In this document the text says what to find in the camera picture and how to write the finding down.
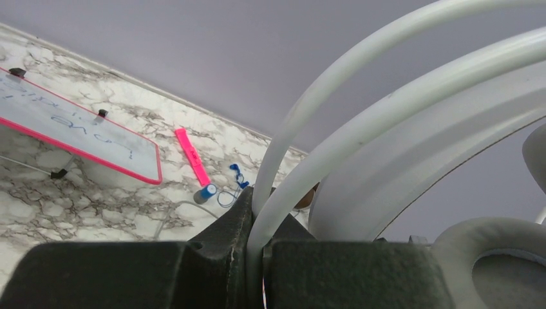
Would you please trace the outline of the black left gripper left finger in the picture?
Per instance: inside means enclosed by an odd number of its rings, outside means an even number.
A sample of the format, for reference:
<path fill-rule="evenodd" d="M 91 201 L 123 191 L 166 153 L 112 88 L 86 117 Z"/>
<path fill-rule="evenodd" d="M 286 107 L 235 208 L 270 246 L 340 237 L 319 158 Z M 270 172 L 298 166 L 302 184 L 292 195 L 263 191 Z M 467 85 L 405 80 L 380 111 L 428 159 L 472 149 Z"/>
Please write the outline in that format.
<path fill-rule="evenodd" d="M 2 308 L 244 308 L 252 189 L 188 241 L 55 242 L 16 266 Z"/>

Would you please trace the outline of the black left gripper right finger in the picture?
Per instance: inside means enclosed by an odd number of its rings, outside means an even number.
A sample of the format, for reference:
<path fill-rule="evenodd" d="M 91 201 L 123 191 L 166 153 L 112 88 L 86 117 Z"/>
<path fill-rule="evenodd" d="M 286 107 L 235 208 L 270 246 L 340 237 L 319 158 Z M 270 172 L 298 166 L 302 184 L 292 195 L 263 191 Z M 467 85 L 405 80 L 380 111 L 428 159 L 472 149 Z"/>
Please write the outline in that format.
<path fill-rule="evenodd" d="M 267 308 L 454 308 L 424 245 L 319 241 L 288 215 L 264 249 Z"/>

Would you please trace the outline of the white grey over-ear headphones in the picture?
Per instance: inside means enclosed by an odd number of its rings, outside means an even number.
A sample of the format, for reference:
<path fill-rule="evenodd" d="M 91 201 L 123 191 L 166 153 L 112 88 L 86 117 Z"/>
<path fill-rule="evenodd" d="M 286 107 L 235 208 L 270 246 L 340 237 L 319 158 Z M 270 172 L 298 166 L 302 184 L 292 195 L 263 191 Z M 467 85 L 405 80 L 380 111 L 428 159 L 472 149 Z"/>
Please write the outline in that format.
<path fill-rule="evenodd" d="M 264 249 L 288 215 L 319 241 L 375 241 L 399 214 L 443 176 L 484 149 L 545 116 L 537 103 L 516 106 L 536 86 L 486 88 L 485 98 L 453 95 L 545 60 L 545 30 L 536 29 L 451 61 L 399 88 L 349 120 L 321 142 L 267 196 L 297 132 L 316 109 L 358 69 L 399 42 L 428 28 L 524 1 L 437 1 L 391 22 L 338 58 L 304 92 L 285 118 L 263 159 L 245 246 L 248 308 L 265 293 Z M 309 208 L 296 203 L 317 183 Z M 454 308 L 484 308 L 470 267 L 437 262 Z"/>

